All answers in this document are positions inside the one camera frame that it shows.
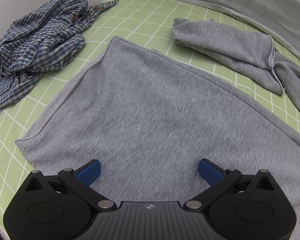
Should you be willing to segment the blue plaid shirt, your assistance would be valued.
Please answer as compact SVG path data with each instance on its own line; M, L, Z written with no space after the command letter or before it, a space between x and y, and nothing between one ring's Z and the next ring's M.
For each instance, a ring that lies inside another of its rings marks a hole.
M117 3L51 0L15 20L0 39L0 108L25 97L46 72L71 63L85 46L81 33Z

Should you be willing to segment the green grid mat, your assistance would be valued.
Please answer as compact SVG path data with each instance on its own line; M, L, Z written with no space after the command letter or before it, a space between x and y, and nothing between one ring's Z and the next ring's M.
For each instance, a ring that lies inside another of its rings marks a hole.
M85 47L74 60L60 71L41 77L31 92L0 116L0 221L15 191L31 170L15 141L36 121L44 108L64 85L92 59L97 57L113 36L121 36L146 48L202 68L249 94L284 122L300 133L300 112L288 96L278 96L250 78L226 68L198 52L180 48L171 40L175 18L191 21L215 20L238 29L257 31L257 27L197 5L173 0L118 0L117 5L104 12L94 25L84 31Z

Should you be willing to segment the grey sweatpants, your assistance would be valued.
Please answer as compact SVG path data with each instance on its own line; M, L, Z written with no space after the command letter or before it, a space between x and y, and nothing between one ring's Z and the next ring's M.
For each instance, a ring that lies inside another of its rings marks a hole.
M300 134L224 80L124 38L112 38L16 144L44 174L98 159L93 188L116 203L194 197L207 187L203 158L243 173L265 168L296 211L300 239Z

